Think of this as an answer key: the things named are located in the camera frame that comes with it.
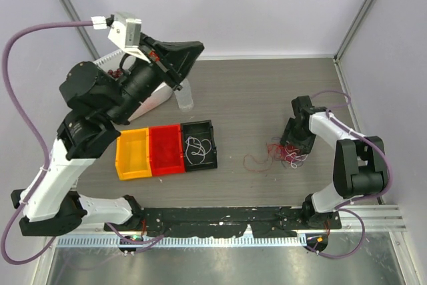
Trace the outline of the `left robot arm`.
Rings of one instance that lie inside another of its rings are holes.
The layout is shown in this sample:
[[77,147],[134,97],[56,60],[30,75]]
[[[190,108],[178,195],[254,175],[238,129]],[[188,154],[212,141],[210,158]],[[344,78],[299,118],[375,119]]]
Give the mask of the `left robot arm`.
[[143,210],[133,196],[89,198],[72,188],[119,137],[117,126],[127,125],[161,84],[179,89],[204,49],[200,41],[162,42],[147,35],[141,36],[139,46],[145,59],[135,59],[118,78],[92,61],[82,61],[60,85],[69,113],[57,129],[43,181],[34,192],[11,194],[14,204],[27,203],[19,222],[24,236],[62,236],[84,224],[120,231],[141,227]]

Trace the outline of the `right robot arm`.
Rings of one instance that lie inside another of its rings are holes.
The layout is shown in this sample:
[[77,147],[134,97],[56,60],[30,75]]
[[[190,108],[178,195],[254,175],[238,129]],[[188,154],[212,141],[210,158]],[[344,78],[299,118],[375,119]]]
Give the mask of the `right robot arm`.
[[306,156],[320,137],[334,150],[332,183],[302,203],[300,221],[305,226],[322,227],[338,208],[386,190],[390,174],[378,136],[354,131],[330,109],[314,106],[308,95],[298,96],[291,105],[294,116],[285,126],[280,145]]

